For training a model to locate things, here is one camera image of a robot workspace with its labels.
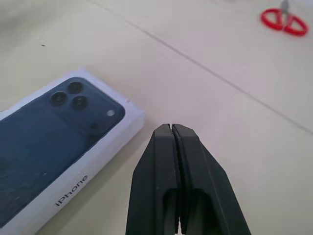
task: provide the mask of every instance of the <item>scissor handle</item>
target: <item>scissor handle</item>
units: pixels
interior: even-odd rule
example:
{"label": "scissor handle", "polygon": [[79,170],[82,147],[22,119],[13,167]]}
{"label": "scissor handle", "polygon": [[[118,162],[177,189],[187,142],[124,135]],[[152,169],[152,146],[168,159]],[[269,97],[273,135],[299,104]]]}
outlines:
{"label": "scissor handle", "polygon": [[[276,22],[272,22],[268,19],[267,14],[268,13],[274,13],[276,16]],[[277,31],[281,31],[284,26],[283,26],[283,22],[282,22],[282,16],[283,16],[283,12],[281,9],[279,8],[270,8],[265,10],[264,12],[262,12],[261,14],[261,21],[268,27],[275,29]]]}
{"label": "scissor handle", "polygon": [[[302,27],[302,30],[298,30],[298,29],[292,28],[291,25],[292,25],[293,21],[297,22]],[[294,15],[289,15],[288,22],[287,22],[287,25],[284,28],[284,30],[287,33],[290,33],[292,35],[301,37],[301,36],[306,35],[306,33],[308,32],[309,28],[299,17],[294,16]]]}

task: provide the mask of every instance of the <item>camera lens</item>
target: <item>camera lens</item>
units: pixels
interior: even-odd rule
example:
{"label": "camera lens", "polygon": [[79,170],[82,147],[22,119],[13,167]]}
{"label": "camera lens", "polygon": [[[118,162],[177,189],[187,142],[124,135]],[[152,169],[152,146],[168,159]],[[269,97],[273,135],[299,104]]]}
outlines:
{"label": "camera lens", "polygon": [[65,103],[67,94],[64,92],[56,92],[52,95],[51,101],[54,106],[60,106]]}
{"label": "camera lens", "polygon": [[80,95],[73,99],[72,107],[77,110],[84,109],[87,106],[87,98]]}
{"label": "camera lens", "polygon": [[83,84],[81,84],[80,82],[71,82],[67,86],[67,89],[68,89],[68,92],[71,94],[78,94],[78,93],[82,92]]}

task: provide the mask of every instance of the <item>clamp jaw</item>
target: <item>clamp jaw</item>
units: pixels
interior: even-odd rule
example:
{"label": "clamp jaw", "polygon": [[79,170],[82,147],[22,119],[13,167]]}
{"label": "clamp jaw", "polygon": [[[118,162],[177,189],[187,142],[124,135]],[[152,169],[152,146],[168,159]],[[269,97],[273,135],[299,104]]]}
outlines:
{"label": "clamp jaw", "polygon": [[133,174],[126,235],[250,235],[223,168],[185,126],[157,128]]}

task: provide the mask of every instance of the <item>white table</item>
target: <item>white table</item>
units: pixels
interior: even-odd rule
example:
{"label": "white table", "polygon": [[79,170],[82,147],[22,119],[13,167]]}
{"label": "white table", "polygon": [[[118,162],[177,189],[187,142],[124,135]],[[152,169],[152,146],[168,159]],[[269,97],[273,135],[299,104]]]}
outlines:
{"label": "white table", "polygon": [[[38,235],[125,234],[152,131],[196,131],[254,235],[313,233],[313,34],[259,21],[278,0],[0,3],[0,110],[86,67],[147,113],[143,130]],[[291,2],[313,26],[313,10]]]}

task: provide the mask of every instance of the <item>phone image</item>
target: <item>phone image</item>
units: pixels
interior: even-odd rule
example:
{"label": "phone image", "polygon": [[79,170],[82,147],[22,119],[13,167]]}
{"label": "phone image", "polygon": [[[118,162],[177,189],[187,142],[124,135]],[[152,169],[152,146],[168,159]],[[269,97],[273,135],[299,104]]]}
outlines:
{"label": "phone image", "polygon": [[125,116],[89,81],[72,77],[0,121],[0,228]]}

